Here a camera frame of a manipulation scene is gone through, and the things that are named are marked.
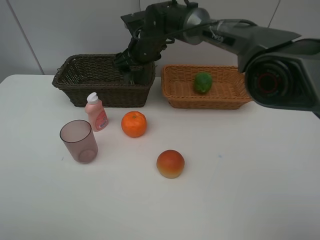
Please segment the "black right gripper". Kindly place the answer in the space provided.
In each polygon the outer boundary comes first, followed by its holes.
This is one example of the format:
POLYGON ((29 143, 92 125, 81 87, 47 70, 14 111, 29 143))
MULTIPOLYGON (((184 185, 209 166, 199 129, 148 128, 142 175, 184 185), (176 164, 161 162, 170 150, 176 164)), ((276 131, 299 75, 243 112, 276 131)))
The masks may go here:
POLYGON ((132 38, 127 49, 117 53, 113 62, 116 67, 123 68, 123 74, 132 74, 136 66, 145 65, 161 59, 161 51, 165 49, 165 40, 137 40, 132 38))

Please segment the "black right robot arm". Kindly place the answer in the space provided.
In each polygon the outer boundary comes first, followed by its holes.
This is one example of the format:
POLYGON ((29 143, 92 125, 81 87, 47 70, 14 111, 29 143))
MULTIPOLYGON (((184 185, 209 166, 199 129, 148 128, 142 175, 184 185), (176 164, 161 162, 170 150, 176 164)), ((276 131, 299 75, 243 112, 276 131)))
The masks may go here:
POLYGON ((247 19, 212 19, 196 2, 175 0, 122 16, 131 40, 114 64, 128 68, 157 61, 176 40, 207 42, 237 56, 245 88, 264 107, 320 113, 320 41, 262 27, 247 19))

